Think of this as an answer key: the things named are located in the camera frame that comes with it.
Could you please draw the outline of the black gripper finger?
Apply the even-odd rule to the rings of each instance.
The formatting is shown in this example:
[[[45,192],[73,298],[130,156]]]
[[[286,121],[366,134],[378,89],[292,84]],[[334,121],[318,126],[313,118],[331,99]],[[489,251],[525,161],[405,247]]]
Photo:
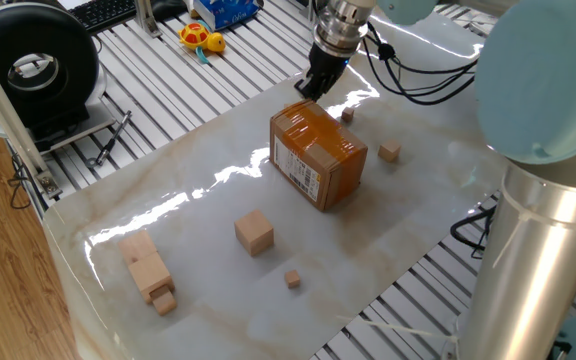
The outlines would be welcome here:
[[[310,73],[303,74],[294,84],[295,90],[304,99],[315,100],[316,90],[313,88],[312,75]]]
[[[318,101],[325,95],[335,85],[339,77],[339,74],[335,75],[333,73],[317,75],[315,78],[314,100]]]

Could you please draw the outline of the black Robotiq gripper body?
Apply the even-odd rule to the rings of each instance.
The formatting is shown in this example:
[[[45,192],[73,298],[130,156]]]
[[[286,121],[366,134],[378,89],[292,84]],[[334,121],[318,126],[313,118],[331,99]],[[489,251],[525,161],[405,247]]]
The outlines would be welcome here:
[[[344,72],[348,57],[331,55],[314,44],[309,53],[310,68],[307,72],[312,86],[333,86]]]

